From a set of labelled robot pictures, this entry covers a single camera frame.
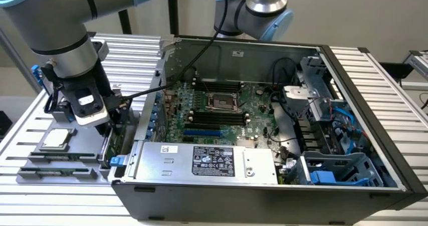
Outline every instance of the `black plastic trim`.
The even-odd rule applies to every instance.
[[[100,17],[100,13],[97,11],[97,5],[94,0],[88,0],[88,4],[92,10],[93,20],[96,20]]]
[[[80,41],[77,41],[74,44],[72,44],[70,46],[68,46],[65,48],[61,48],[57,50],[50,50],[50,51],[41,51],[34,48],[31,50],[39,55],[47,55],[47,56],[60,55],[60,54],[68,53],[68,52],[73,51],[74,49],[77,49],[80,46],[82,46],[85,44],[85,42],[88,42],[89,39],[90,39],[90,37],[86,34]]]

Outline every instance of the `white label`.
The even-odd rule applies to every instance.
[[[179,153],[180,147],[172,145],[164,145],[161,147],[161,153]]]
[[[78,99],[78,102],[82,106],[85,106],[86,104],[90,104],[94,101],[94,96],[89,95],[86,97],[82,97]]]
[[[243,51],[233,51],[232,56],[233,57],[244,57],[244,52]]]

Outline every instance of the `black pcie slot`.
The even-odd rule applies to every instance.
[[[209,121],[205,119],[201,120],[195,120],[196,123],[208,123],[208,124],[219,124],[219,125],[237,125],[237,126],[245,126],[245,122],[237,122],[237,121],[227,121],[227,120],[220,120],[220,121]]]
[[[187,129],[205,129],[205,130],[220,130],[220,125],[209,125],[209,124],[197,124],[197,123],[188,123],[185,124]]]
[[[193,123],[241,126],[247,124],[243,113],[196,112],[192,117]]]
[[[240,83],[197,82],[195,89],[204,92],[237,92],[241,89]]]

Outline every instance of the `gray metal case panel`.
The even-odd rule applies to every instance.
[[[136,185],[113,188],[138,220],[352,225],[406,193]]]

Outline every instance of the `power supply label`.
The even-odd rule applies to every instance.
[[[197,176],[236,176],[235,149],[193,147],[192,172]]]

